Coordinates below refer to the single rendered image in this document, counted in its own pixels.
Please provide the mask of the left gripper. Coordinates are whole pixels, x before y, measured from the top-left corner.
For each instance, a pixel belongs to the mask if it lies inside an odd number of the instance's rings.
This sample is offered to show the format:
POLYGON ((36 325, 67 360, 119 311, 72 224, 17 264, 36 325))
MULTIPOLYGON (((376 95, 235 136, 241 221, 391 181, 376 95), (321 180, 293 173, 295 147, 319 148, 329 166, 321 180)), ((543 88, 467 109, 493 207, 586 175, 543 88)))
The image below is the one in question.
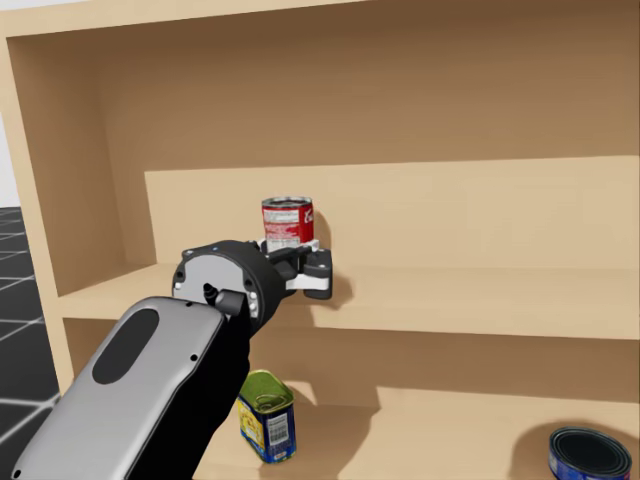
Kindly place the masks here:
POLYGON ((260 239, 257 246, 225 240, 183 251, 172 295, 205 304, 213 290, 241 293, 249 303, 254 331, 274 316, 285 297, 298 291, 313 300, 332 298, 332 254, 318 240, 269 251, 267 240, 260 239))

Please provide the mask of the red and white can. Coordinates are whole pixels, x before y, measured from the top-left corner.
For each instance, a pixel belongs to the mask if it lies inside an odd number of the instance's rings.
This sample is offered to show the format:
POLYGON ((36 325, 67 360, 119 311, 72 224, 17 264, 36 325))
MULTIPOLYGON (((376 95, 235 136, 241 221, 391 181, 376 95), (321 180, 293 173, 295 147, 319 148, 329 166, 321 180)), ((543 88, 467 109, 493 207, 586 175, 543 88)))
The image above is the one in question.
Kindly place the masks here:
POLYGON ((314 208, 309 197, 264 199, 262 215, 268 252, 296 248, 314 239, 314 208))

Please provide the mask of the green and blue rectangular can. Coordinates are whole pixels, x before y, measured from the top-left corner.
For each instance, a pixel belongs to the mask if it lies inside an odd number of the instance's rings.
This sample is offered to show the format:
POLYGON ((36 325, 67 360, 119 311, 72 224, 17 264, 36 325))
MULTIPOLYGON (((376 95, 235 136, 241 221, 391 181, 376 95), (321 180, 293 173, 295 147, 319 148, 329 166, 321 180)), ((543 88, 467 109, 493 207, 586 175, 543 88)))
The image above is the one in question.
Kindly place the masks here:
POLYGON ((241 435, 267 464, 296 453, 294 400, 293 391, 267 370, 251 371, 238 395, 241 435))

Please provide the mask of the blue flat can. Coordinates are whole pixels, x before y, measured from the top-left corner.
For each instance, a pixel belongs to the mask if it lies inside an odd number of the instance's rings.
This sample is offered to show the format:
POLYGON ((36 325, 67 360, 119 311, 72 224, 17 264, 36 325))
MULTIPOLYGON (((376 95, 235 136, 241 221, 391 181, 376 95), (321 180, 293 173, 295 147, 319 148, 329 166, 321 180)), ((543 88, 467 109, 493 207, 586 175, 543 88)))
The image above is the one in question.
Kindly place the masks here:
POLYGON ((630 480, 632 457, 603 432, 562 427, 549 437, 548 465, 556 480, 630 480))

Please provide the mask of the pale wooden shelf unit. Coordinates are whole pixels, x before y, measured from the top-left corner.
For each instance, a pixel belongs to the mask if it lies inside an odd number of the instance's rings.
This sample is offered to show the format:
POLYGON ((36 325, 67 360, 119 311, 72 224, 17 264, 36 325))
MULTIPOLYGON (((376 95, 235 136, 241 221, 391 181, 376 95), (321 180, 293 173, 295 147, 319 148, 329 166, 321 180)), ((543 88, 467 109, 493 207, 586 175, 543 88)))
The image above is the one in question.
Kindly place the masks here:
POLYGON ((0 112, 61 390, 183 250, 312 198, 334 294, 251 364, 196 480, 552 480, 564 425, 640 480, 640 0, 84 0, 0 8, 0 112))

